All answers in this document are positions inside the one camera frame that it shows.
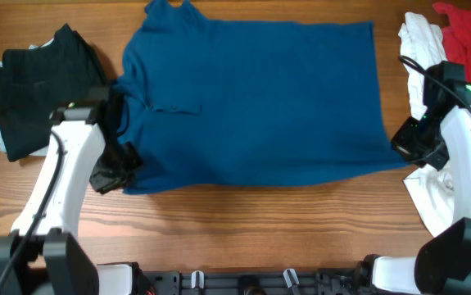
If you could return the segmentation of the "blue polo shirt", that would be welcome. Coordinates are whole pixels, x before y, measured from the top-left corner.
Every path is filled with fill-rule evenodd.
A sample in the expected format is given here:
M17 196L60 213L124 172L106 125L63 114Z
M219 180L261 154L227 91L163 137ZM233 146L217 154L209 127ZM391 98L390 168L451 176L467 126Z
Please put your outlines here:
M194 184L305 186L405 163L381 112L370 21L214 20L150 2L123 54L127 194Z

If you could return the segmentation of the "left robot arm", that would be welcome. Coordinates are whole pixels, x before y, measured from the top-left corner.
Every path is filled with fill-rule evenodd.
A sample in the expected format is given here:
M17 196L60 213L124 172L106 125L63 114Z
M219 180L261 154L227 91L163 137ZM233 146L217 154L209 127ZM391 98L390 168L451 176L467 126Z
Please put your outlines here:
M95 265L79 245L88 186L105 194L129 185L143 162L117 141L124 98L109 86L50 115L48 153L25 209L0 236L0 294L146 294L134 262Z

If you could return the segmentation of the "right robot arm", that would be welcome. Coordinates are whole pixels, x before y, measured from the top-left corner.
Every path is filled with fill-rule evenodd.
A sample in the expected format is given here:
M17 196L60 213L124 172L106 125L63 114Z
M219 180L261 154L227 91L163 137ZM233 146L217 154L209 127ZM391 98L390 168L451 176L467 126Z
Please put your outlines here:
M366 256L351 288L363 294L471 294L471 83L460 64L442 61L424 69L407 56L399 60L424 77L427 110L405 121L392 147L418 167L451 166L452 224L415 257Z

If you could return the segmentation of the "white shirt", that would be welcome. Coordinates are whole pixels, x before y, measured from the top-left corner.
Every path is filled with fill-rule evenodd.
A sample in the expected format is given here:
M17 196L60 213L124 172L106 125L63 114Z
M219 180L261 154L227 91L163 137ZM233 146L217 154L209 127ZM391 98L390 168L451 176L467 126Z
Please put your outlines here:
M405 13L398 35L400 53L425 69L447 59L440 27L429 24L420 14ZM441 170L426 165L403 180L421 220L434 237L461 218L471 218L471 115L464 108L454 107L440 124L440 131L451 151L450 160Z

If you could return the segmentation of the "red shirt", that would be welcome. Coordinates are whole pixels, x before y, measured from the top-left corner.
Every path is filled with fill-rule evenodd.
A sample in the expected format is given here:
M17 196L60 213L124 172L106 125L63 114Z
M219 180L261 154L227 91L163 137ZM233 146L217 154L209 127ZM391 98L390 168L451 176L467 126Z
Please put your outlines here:
M442 28L448 61L464 66L465 79L471 83L471 11L444 2L435 2L433 9L445 15L449 22Z

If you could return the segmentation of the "black folded shirt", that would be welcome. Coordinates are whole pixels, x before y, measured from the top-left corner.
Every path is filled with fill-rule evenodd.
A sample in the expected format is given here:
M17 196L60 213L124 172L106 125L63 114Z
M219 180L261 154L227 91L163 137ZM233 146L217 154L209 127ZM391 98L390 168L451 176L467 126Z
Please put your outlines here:
M7 49L0 65L0 132L9 161L48 145L49 116L63 102L83 101L108 79L97 54L63 25L34 49Z

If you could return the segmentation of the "light blue folded shirt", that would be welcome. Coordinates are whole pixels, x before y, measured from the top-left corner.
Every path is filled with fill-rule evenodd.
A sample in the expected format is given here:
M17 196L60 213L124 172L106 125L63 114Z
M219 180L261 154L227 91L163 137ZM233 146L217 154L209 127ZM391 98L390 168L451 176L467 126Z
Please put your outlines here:
M46 43L44 43L43 45L41 46L38 46L38 45L34 45L34 44L30 44L28 49L29 50L33 50L33 49L36 49L36 48L42 48L42 47L46 47L48 45L50 45L52 43L52 41L54 40L54 38L51 38L49 41L47 41ZM2 139L2 132L0 130L0 152L3 152L3 153L6 153L7 150L6 150L6 147L5 147L5 143ZM45 157L47 155L47 152L48 152L48 147L43 147L43 148L40 148L39 150L35 151L35 152L32 152L31 153L31 156L32 157Z

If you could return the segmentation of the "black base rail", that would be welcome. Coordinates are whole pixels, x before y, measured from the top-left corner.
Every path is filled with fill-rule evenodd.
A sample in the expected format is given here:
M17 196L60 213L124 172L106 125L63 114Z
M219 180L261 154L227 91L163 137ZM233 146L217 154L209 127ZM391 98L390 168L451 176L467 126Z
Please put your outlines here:
M353 269L302 272L207 273L194 270L140 270L123 262L97 266L100 294L380 294L365 280L356 280Z

